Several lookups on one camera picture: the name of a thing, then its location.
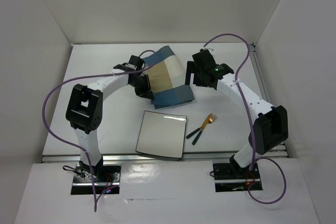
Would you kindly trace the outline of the blue beige white placemat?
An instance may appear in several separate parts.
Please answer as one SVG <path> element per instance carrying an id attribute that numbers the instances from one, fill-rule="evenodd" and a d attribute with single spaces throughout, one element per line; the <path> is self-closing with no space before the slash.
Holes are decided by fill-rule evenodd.
<path id="1" fill-rule="evenodd" d="M 186 70 L 170 46 L 164 46 L 157 52 L 145 57 L 150 67 L 146 72 L 156 109 L 177 106 L 193 101 L 194 93 L 185 83 Z"/>

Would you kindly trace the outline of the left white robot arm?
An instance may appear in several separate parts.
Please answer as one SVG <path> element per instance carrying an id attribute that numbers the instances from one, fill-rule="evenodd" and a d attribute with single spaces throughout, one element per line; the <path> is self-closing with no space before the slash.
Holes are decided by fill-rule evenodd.
<path id="1" fill-rule="evenodd" d="M 97 128 L 102 121 L 103 102 L 117 90 L 132 86 L 141 98 L 154 99 L 149 77 L 142 71 L 147 67 L 143 59 L 131 56 L 130 60 L 113 67 L 112 75 L 88 85 L 73 87 L 66 111 L 66 119 L 74 129 L 80 153 L 80 167 L 91 181 L 103 177 L 103 157 L 98 146 Z"/>

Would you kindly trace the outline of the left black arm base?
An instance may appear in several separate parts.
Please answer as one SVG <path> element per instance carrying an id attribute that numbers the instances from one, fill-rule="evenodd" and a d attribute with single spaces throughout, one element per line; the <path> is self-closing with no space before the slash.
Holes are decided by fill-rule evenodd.
<path id="1" fill-rule="evenodd" d="M 71 167 L 64 165 L 64 171 L 73 172 L 71 195 L 92 195 L 91 175 L 85 170 L 81 170 L 80 166 Z M 93 176 L 96 194 L 116 195 L 120 192 L 121 166 L 112 165 L 105 166 L 102 175 Z"/>

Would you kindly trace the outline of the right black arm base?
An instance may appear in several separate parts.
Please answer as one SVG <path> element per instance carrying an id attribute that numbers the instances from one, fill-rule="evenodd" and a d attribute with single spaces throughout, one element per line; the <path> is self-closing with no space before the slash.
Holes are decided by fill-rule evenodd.
<path id="1" fill-rule="evenodd" d="M 247 191 L 249 186 L 250 190 L 263 190 L 257 164 L 252 171 L 244 168 L 234 172 L 230 168 L 230 163 L 215 163 L 209 175 L 214 178 L 217 193 Z"/>

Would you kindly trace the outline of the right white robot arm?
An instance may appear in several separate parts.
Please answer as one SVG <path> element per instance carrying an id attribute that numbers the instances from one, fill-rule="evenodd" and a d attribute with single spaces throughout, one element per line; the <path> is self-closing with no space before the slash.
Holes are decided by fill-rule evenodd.
<path id="1" fill-rule="evenodd" d="M 247 168 L 268 151 L 288 139 L 288 113 L 282 106 L 274 106 L 246 86 L 231 67 L 217 64 L 209 50 L 200 50 L 187 62 L 185 84 L 213 88 L 226 95 L 237 106 L 247 111 L 250 124 L 248 143 L 230 158 L 229 172 L 242 177 Z"/>

